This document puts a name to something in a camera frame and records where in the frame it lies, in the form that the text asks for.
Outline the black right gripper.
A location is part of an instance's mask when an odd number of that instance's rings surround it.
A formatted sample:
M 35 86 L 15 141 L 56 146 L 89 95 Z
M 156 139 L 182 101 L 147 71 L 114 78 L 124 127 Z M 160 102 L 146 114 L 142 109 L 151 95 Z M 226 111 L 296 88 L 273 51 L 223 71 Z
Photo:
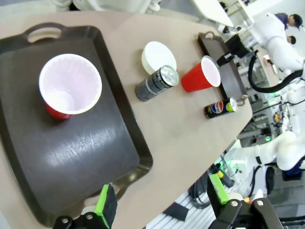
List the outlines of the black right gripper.
M 239 58 L 243 58 L 250 51 L 243 45 L 238 34 L 233 35 L 229 40 L 225 42 L 226 47 L 228 48 L 228 53 L 222 55 L 217 61 L 217 68 L 229 63 L 234 59 L 235 55 Z

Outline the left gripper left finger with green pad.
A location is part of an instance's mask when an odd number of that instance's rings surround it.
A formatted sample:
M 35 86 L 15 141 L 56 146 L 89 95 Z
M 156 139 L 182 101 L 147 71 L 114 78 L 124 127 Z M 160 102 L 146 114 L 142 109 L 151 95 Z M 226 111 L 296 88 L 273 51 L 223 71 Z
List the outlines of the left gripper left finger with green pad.
M 101 190 L 94 211 L 73 219 L 60 216 L 55 220 L 54 229 L 110 229 L 114 222 L 118 201 L 112 183 L 105 184 Z

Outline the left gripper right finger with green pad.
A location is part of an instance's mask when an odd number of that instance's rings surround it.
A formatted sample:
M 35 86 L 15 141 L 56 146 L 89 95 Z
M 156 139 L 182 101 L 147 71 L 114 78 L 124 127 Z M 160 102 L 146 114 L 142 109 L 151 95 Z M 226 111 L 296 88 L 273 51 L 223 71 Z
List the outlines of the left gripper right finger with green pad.
M 282 229 L 270 201 L 257 198 L 251 203 L 230 199 L 216 174 L 207 179 L 207 194 L 216 219 L 210 229 Z

